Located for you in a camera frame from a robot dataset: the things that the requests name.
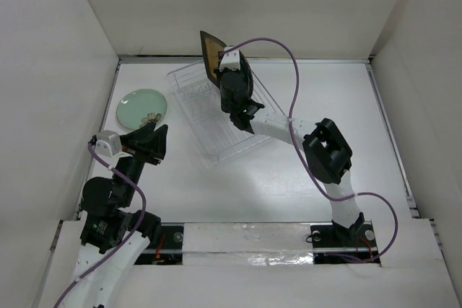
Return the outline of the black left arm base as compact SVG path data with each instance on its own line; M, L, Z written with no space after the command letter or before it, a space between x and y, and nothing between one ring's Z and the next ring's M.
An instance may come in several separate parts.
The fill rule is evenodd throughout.
M135 265L182 265L184 224L162 225L160 236L138 256Z

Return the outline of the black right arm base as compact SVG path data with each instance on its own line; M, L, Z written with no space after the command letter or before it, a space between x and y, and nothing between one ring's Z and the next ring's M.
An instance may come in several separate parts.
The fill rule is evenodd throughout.
M316 265L355 263L379 253L370 221L366 221L352 238L341 238L332 223L311 224L305 241L312 245Z

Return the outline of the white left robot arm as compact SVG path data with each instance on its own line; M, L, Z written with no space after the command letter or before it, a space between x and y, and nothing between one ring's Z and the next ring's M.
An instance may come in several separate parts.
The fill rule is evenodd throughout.
M55 307L111 307L138 257L159 243L161 219L147 211L138 183L146 164L165 158L167 132L167 125L148 123L125 135L101 131L88 142L92 158L112 175L82 188L86 219L78 258Z

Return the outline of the yellow square black-rimmed plate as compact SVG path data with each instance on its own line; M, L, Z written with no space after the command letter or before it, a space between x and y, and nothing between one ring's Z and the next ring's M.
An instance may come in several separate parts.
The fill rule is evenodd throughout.
M219 88L219 77L215 70L219 67L219 53L224 51L227 45L203 30L199 34L206 76L215 87Z

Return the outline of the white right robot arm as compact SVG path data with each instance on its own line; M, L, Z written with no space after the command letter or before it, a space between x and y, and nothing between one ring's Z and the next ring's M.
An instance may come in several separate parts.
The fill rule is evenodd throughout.
M334 239L341 245L357 240L364 216L350 181L352 150L335 122L324 118L316 123L273 113L251 98L251 73L230 69L215 69L215 73L221 108L230 115L232 124L241 131L293 145L305 160L310 176L323 183L331 204Z

